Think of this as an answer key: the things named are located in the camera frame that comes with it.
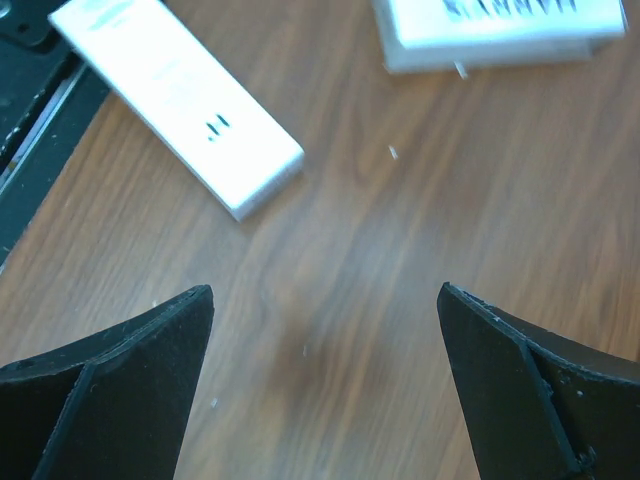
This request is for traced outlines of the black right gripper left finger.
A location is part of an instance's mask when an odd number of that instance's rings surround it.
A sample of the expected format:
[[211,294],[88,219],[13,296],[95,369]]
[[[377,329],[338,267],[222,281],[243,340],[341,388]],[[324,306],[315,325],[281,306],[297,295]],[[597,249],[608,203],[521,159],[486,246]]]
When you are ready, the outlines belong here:
[[3,366],[2,478],[173,478],[213,316],[198,285]]

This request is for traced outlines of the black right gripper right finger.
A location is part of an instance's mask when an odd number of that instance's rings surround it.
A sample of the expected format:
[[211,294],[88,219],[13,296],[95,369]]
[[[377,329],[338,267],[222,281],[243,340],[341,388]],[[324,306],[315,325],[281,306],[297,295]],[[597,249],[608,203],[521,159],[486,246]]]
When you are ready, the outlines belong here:
[[638,478],[638,363],[450,283],[437,312],[481,478]]

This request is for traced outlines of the grey white razor box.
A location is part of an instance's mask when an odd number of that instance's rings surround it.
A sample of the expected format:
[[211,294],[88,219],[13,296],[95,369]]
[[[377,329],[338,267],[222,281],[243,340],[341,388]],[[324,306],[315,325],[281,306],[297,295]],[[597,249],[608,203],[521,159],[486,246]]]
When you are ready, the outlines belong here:
[[68,1],[52,26],[237,221],[302,168],[298,142],[160,1]]

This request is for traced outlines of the white Harry's razor box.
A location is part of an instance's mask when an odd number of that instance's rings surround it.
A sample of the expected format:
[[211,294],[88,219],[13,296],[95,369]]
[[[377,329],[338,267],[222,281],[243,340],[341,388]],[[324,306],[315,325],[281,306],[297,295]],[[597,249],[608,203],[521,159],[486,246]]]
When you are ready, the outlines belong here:
[[620,1],[374,1],[391,73],[590,58],[625,35]]

